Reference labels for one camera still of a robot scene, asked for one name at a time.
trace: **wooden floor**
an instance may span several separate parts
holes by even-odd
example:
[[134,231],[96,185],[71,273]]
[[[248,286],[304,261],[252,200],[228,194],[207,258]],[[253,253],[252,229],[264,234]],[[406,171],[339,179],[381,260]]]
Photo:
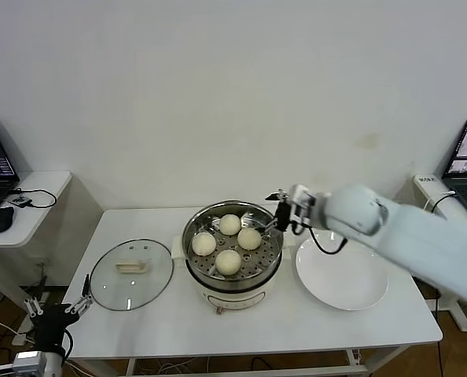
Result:
[[[432,288],[421,286],[421,291],[426,298],[431,298]],[[61,295],[53,294],[51,301],[59,302]],[[0,302],[0,321],[4,324],[11,325],[17,329],[20,320],[24,317],[24,312],[16,309],[15,305],[9,300],[4,299]],[[467,377],[467,333],[462,333],[458,330],[452,318],[447,313],[439,315],[440,327],[443,330],[444,337],[441,344],[442,362],[444,374],[446,377]],[[4,328],[0,327],[0,334],[5,332]],[[13,347],[11,345],[12,337],[8,336],[0,338],[0,348],[9,348],[12,355],[9,355],[8,350],[0,350],[0,364],[5,364],[9,361],[9,357],[14,357],[16,352],[29,349],[30,346]],[[373,350],[364,351],[362,357],[368,357]],[[135,370],[136,374],[156,374],[160,365],[172,362],[178,364],[188,361],[189,359],[174,359],[174,360],[143,360],[139,361]],[[345,353],[300,353],[300,354],[278,354],[278,355],[263,355],[263,360],[256,359],[253,362],[253,357],[211,357],[209,360],[210,372],[230,372],[230,371],[249,371],[253,366],[254,370],[268,369],[268,366],[263,363],[265,361],[271,368],[311,368],[317,366],[333,366],[347,363]],[[121,374],[125,374],[127,360],[110,361],[113,367]],[[208,359],[199,357],[190,361],[185,366],[182,366],[182,372],[206,372]],[[169,369],[166,372],[170,374],[177,373],[175,368]],[[64,369],[64,377],[75,377],[70,368]],[[378,372],[375,377],[438,377],[438,349],[436,344],[426,346],[413,346],[405,353],[391,361]]]

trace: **steamed bun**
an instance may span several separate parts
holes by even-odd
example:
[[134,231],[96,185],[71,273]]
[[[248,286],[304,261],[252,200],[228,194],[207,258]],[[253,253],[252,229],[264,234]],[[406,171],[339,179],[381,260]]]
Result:
[[207,232],[198,233],[192,238],[192,250],[195,254],[205,257],[216,249],[216,240]]
[[241,264],[241,256],[235,250],[223,250],[216,256],[216,269],[225,276],[237,273],[241,269]]
[[219,231],[225,236],[233,236],[241,230],[241,219],[234,214],[226,214],[219,220]]
[[245,250],[255,250],[262,243],[262,237],[256,229],[244,228],[237,236],[239,246]]

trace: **glass lid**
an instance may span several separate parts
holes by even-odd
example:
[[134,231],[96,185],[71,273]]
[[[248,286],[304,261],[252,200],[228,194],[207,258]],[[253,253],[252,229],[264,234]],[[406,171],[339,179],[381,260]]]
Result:
[[162,293],[173,271],[171,252],[163,244],[131,240],[99,259],[90,277],[90,290],[106,309],[137,309]]

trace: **white side table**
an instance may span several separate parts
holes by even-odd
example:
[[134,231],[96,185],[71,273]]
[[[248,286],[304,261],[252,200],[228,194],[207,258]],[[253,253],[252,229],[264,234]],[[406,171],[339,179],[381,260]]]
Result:
[[[32,171],[19,173],[20,184],[17,187],[23,190],[44,189],[53,193],[57,198],[64,191],[64,188],[71,180],[71,174],[68,171]],[[52,198],[43,194],[33,196],[35,202],[39,205],[51,203]],[[51,208],[18,208],[15,207],[13,215],[13,224],[10,229],[0,233],[0,248],[18,248],[24,246],[35,234],[36,229],[43,222]],[[19,263],[28,265],[24,258],[20,258]],[[6,271],[5,266],[0,263],[0,292],[8,297],[15,304],[25,309],[24,300],[28,295],[20,289],[13,277]]]

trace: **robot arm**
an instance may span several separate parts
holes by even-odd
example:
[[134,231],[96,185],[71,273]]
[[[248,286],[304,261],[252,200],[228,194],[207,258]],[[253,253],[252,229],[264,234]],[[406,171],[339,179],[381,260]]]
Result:
[[467,301],[467,226],[385,199],[361,185],[311,194],[295,185],[279,199],[274,226],[328,229]]
[[36,327],[33,350],[20,352],[12,364],[0,365],[0,377],[61,377],[62,366],[69,356],[62,348],[66,327],[74,324],[93,302],[87,275],[82,294],[72,304],[55,304],[42,309],[36,298],[24,304]]

